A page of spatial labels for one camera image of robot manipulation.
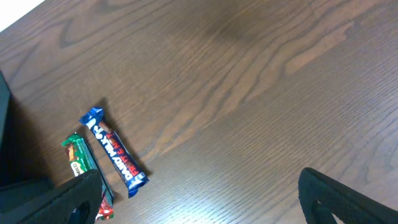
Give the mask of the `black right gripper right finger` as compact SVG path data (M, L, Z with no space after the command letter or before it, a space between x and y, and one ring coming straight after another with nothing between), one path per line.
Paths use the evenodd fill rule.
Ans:
M298 180L298 197L307 223L397 224L397 211L310 167Z

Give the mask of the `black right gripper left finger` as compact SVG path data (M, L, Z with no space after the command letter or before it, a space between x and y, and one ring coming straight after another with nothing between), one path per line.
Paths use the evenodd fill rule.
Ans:
M102 178L89 170L7 212L1 223L94 223L102 202Z

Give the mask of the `black gift box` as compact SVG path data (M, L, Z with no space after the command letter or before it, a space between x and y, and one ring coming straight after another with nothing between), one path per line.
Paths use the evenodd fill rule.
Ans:
M1 75L1 214L13 210L53 189L46 177L30 171L28 155L34 138L25 138L31 127L18 111L16 100Z

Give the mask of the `KitKat Milo bar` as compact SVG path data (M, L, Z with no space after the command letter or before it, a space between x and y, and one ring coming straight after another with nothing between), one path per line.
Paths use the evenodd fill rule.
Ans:
M67 137L67 139L62 142L62 146L65 148L75 177L92 169L100 172L102 179L102 201L96 220L112 219L114 217L114 195L89 144L83 137L75 133Z

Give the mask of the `Dairy Milk chocolate bar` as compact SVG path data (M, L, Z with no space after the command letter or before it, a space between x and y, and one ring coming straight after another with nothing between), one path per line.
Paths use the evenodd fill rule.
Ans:
M115 170L127 188L128 197L137 194L148 181L148 176L136 160L130 155L117 132L111 129L104 120L104 109L92 107L80 118L94 135L112 162Z

